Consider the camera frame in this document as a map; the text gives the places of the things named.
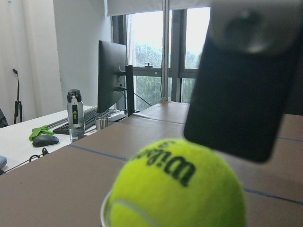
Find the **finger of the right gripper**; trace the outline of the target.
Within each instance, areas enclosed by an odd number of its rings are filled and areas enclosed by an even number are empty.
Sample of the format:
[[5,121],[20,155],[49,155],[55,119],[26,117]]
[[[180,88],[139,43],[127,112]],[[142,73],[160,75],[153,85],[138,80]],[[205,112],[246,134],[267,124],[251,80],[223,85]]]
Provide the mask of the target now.
[[302,1],[211,1],[185,138],[267,161],[302,60]]

